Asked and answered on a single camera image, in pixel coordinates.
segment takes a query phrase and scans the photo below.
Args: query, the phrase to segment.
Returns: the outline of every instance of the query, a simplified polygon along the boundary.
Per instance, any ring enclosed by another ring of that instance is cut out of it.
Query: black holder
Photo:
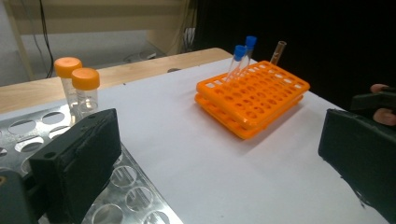
[[[120,154],[115,109],[81,120],[29,159],[28,175],[0,170],[0,223],[37,223],[44,213],[51,223],[81,223]]]
[[[396,93],[356,96],[351,109],[396,108]],[[394,127],[348,111],[327,110],[318,154],[389,223],[396,223],[396,131]]]

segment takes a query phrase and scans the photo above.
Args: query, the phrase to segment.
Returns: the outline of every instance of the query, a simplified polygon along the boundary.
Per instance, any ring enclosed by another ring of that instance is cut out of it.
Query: blue-capped test tube
[[[257,37],[254,35],[248,35],[245,40],[245,47],[247,48],[247,59],[250,64],[251,55],[253,54],[254,46],[256,45]]]
[[[225,79],[226,82],[238,79],[241,75],[241,71],[248,66],[248,57],[246,53],[247,48],[244,46],[235,46],[235,50],[233,51],[233,60],[231,61],[230,69],[228,70],[228,75]]]

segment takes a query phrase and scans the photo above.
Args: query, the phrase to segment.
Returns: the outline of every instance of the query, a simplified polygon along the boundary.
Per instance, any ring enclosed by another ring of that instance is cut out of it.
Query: wooden edge
[[[101,87],[108,88],[146,77],[166,74],[169,69],[184,69],[231,58],[223,49],[204,49],[138,63],[98,69]],[[0,87],[0,114],[64,99],[58,77]]]

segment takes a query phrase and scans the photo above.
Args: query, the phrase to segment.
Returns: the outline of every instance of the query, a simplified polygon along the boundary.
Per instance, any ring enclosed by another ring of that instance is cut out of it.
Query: blue cap
[[[241,61],[242,57],[245,56],[245,54],[247,53],[247,48],[245,48],[242,45],[237,45],[235,46],[235,51],[233,52],[233,58],[236,61]]]
[[[254,45],[256,45],[257,37],[253,35],[248,35],[245,41],[245,44],[248,49],[253,49]]]

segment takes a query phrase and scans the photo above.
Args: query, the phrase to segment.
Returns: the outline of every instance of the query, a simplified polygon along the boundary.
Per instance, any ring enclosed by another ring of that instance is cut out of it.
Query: black foam block
[[[361,201],[396,223],[396,132],[371,119],[329,109],[318,154]]]

